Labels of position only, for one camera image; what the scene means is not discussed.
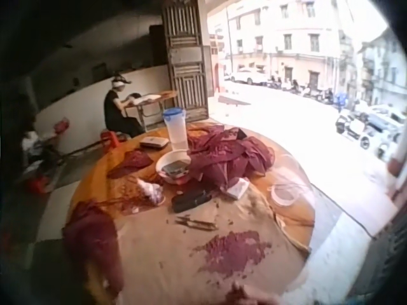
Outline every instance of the black shirt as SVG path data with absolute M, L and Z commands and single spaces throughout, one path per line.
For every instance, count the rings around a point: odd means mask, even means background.
M 114 126 L 120 124 L 120 121 L 123 120 L 121 111 L 114 103 L 116 98 L 119 98 L 119 96 L 114 90 L 110 90 L 104 98 L 104 122 L 109 130 L 114 130 Z

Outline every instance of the floor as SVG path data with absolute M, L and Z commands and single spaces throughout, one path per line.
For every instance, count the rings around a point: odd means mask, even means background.
M 12 286 L 10 291 L 16 291 L 19 298 L 30 298 L 22 304 L 34 304 L 33 297 L 41 304 L 92 304 L 65 255 L 61 229 L 76 186 L 101 156 L 100 150 L 94 150 L 71 158 L 50 194 L 34 196 L 19 189 L 5 198 L 0 229 L 10 234 L 11 248 L 2 257 L 2 266 L 18 283 L 18 291 L 12 281 L 6 283 Z M 333 200 L 317 188 L 314 191 L 312 254 L 298 279 L 305 284 L 288 288 L 283 295 L 287 304 L 342 300 L 362 266 L 370 241 L 362 227 Z
M 283 145 L 311 182 L 370 236 L 397 212 L 386 194 L 391 177 L 385 163 L 335 132 L 338 112 L 333 107 L 280 90 L 232 84 L 228 93 L 210 99 L 209 112 L 220 123 Z

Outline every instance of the hand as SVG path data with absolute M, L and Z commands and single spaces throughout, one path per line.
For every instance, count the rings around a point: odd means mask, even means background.
M 226 300 L 232 305 L 281 305 L 277 294 L 267 294 L 237 282 L 233 282 Z

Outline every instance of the red stain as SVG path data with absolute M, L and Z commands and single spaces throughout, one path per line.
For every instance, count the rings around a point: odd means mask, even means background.
M 216 235 L 208 243 L 194 250 L 207 252 L 206 265 L 199 271 L 220 273 L 229 278 L 235 272 L 243 272 L 249 261 L 254 265 L 259 264 L 266 257 L 266 248 L 271 247 L 271 243 L 260 242 L 258 232 L 246 231 L 229 232 L 223 237 Z

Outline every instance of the street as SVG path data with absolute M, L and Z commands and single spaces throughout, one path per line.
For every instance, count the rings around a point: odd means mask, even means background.
M 216 121 L 261 133 L 284 146 L 311 183 L 375 233 L 396 211 L 385 194 L 385 163 L 336 133 L 338 110 L 267 87 L 226 82 L 224 96 L 249 105 L 210 105 Z

